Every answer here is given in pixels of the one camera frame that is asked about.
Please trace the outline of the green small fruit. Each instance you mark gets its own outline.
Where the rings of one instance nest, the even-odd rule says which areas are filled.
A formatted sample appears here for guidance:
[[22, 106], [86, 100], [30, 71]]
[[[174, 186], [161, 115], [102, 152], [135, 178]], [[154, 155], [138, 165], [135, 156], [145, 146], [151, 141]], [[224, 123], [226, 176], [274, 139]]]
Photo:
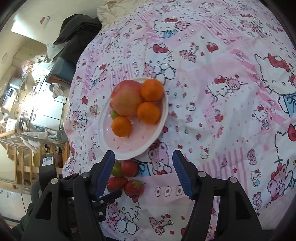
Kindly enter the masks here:
[[121, 162], [115, 162], [111, 174], [114, 177], [123, 177], [124, 174], [121, 170]]
[[114, 120], [115, 118], [119, 117], [120, 115], [113, 109], [110, 113], [110, 116], [111, 116], [112, 120]]

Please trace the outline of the red strawberry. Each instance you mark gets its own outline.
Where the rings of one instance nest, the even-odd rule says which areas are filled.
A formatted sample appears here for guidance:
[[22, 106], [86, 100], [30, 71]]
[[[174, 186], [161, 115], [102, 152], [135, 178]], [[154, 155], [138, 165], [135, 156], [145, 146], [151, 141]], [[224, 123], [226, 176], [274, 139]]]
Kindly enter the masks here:
[[127, 183], [128, 183], [128, 179], [125, 177], [111, 177], [107, 182], [107, 190], [109, 192], [122, 190]]
[[139, 180], [129, 180], [125, 185], [124, 191], [128, 196], [142, 195], [144, 192], [144, 184]]

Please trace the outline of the orange tangerine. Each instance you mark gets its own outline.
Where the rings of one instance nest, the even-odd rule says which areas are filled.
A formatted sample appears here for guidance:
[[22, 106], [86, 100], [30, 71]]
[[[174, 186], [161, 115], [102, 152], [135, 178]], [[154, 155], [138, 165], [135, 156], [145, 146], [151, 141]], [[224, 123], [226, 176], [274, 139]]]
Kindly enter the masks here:
[[137, 108], [137, 117], [148, 125], [156, 124], [160, 116], [160, 109], [152, 102], [143, 102]]
[[164, 87], [160, 81], [149, 78], [142, 84], [140, 93], [145, 101], [156, 102], [163, 98]]
[[123, 138], [132, 133], [132, 124], [128, 118], [118, 116], [112, 121], [111, 129], [116, 136]]

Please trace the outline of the wooden chair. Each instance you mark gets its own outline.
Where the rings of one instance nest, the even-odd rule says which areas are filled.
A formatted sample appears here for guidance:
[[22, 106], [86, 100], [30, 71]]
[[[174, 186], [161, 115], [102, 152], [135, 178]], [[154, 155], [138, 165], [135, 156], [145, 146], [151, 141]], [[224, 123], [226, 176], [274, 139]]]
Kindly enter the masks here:
[[37, 140], [41, 147], [34, 153], [21, 139], [17, 130], [6, 132], [1, 126], [1, 188], [29, 190], [37, 181], [41, 157], [53, 154], [57, 177], [69, 158], [69, 142]]

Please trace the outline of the white pink plate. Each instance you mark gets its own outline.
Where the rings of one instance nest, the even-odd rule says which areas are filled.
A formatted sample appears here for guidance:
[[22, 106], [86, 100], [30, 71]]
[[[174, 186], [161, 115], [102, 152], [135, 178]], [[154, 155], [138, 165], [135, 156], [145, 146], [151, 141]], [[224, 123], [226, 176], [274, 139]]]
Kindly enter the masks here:
[[[139, 77], [135, 80], [141, 84], [151, 77]], [[163, 98], [154, 103], [161, 111], [161, 116], [158, 122], [154, 125], [148, 125], [139, 120], [137, 115], [135, 117], [126, 117], [132, 124], [132, 133], [127, 137], [116, 136], [112, 129], [112, 118], [110, 116], [113, 110], [110, 106], [111, 96], [107, 99], [106, 103], [101, 109], [101, 114], [98, 121], [98, 142], [103, 152], [111, 150], [114, 152], [116, 159], [127, 160], [134, 158], [144, 153], [148, 147], [158, 138], [165, 125], [168, 116], [168, 97], [165, 93]]]

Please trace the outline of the white kitchen cabinet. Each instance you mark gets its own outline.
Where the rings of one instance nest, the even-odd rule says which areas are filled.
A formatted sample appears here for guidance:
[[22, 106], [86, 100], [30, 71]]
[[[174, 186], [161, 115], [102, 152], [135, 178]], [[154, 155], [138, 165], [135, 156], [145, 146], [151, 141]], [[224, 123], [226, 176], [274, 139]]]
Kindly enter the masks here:
[[62, 123], [62, 114], [66, 101], [53, 97], [39, 98], [33, 102], [30, 124], [39, 128], [58, 131]]

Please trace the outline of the red yellow apple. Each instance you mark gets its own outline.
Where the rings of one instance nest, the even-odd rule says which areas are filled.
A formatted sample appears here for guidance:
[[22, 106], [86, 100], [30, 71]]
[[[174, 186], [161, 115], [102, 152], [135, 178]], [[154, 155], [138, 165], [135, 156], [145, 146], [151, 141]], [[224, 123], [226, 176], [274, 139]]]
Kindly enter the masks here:
[[124, 80], [120, 82], [111, 93], [110, 106], [119, 115], [135, 117], [137, 108], [144, 99], [140, 93], [142, 84], [135, 80]]

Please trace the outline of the white microwave appliance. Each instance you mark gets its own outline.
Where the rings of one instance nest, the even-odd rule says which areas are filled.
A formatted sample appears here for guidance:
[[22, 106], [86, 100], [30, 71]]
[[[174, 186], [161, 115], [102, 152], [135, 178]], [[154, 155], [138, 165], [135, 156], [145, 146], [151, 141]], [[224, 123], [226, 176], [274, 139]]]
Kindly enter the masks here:
[[17, 96], [17, 92], [14, 88], [9, 88], [9, 90], [7, 91], [5, 98], [3, 100], [3, 103], [1, 105], [1, 109], [5, 112], [5, 113], [9, 113], [11, 111], [11, 108], [15, 102]]

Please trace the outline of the blue orange chair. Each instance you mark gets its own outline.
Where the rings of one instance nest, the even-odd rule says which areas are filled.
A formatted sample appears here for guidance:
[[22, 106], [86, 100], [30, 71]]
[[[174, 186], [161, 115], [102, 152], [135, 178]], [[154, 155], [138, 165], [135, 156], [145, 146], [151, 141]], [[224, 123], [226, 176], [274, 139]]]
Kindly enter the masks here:
[[58, 57], [47, 75], [46, 81], [50, 84], [55, 83], [70, 88], [75, 71], [76, 66], [72, 62]]

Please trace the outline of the pink hello kitty bedsheet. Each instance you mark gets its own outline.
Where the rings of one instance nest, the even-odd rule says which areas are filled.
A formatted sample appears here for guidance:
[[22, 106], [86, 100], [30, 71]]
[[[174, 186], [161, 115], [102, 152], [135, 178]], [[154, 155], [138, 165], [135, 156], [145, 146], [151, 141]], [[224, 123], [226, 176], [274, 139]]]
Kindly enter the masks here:
[[103, 29], [72, 80], [64, 176], [102, 159], [107, 97], [144, 76], [164, 84], [168, 118], [136, 157], [144, 194], [108, 206], [104, 235], [181, 239], [193, 202], [173, 168], [176, 149], [212, 177], [236, 177], [262, 228], [274, 229], [295, 195], [295, 49], [273, 13], [260, 1], [148, 1]]

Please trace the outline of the black clothes pile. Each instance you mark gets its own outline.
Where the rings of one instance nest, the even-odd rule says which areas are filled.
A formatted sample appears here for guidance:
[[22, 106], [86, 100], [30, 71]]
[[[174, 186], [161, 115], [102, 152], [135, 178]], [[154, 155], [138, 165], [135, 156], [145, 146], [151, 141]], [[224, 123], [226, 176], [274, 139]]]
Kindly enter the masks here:
[[82, 52], [102, 29], [98, 18], [75, 14], [66, 18], [61, 26], [58, 38], [54, 45], [66, 44], [61, 57], [76, 65]]

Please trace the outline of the cream blanket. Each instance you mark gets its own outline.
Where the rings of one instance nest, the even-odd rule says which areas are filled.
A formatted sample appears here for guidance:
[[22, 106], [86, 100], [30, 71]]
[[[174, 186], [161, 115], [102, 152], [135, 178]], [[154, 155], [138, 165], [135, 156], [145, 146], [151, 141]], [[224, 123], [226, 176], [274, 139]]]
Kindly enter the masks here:
[[143, 0], [103, 1], [102, 5], [97, 8], [97, 17], [102, 23], [102, 28], [107, 29], [147, 2]]

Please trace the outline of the wall sticker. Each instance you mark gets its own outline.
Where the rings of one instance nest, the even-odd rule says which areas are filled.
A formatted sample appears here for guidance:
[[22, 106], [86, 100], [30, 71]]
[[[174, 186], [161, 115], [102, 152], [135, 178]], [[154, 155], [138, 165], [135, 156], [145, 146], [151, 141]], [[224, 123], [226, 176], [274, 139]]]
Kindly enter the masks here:
[[40, 24], [41, 24], [42, 29], [46, 28], [50, 19], [51, 19], [51, 16], [43, 16], [41, 18]]

